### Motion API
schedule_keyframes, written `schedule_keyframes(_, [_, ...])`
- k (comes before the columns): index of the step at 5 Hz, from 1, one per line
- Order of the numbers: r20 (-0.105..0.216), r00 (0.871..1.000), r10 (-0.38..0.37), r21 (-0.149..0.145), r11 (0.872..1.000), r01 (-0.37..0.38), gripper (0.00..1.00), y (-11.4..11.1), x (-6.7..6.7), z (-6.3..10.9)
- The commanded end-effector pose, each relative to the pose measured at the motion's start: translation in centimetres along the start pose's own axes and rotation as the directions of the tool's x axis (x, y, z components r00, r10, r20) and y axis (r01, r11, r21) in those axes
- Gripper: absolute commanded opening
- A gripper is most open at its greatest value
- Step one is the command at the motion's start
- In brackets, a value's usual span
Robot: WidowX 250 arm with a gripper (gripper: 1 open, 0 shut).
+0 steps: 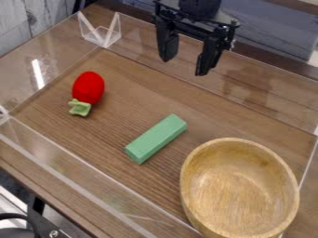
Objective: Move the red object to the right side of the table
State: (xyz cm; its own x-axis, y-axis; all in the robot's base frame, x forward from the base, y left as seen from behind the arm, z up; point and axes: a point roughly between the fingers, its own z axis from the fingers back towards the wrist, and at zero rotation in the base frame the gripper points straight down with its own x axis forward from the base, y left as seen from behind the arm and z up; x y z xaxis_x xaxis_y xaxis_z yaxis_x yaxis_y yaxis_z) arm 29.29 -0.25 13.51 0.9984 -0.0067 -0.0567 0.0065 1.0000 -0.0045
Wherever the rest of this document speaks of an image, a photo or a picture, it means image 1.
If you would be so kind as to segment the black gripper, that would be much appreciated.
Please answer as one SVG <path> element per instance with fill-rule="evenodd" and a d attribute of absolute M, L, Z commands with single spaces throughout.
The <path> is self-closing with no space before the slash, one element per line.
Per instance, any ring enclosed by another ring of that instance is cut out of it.
<path fill-rule="evenodd" d="M 239 21 L 220 10 L 222 0 L 153 0 L 159 57 L 168 62 L 177 54 L 179 34 L 203 40 L 196 76 L 216 66 L 222 51 L 234 44 Z"/>

